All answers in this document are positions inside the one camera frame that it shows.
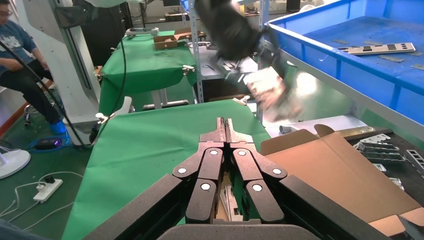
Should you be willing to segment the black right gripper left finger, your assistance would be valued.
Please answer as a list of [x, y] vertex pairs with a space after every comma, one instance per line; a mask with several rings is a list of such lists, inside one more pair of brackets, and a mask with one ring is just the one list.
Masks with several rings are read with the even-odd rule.
[[197, 151], [122, 207], [86, 240], [155, 240], [181, 219], [209, 224], [216, 216], [226, 144], [225, 119], [199, 137]]

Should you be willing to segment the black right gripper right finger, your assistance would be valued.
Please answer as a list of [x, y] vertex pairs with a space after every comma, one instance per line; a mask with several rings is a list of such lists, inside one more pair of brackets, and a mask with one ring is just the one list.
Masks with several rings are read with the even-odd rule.
[[235, 183], [243, 186], [241, 236], [252, 240], [384, 240], [375, 229], [257, 152], [252, 136], [226, 121]]

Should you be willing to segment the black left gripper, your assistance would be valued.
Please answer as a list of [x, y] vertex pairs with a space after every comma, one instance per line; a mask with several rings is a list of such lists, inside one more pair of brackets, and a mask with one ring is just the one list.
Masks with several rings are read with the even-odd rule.
[[253, 27], [230, 0], [196, 0], [194, 9], [216, 43], [217, 51], [211, 61], [218, 62], [218, 70], [225, 81], [241, 83], [246, 76], [242, 71], [243, 59], [261, 52], [264, 63], [284, 78], [287, 64], [279, 37], [271, 28], [260, 31]]

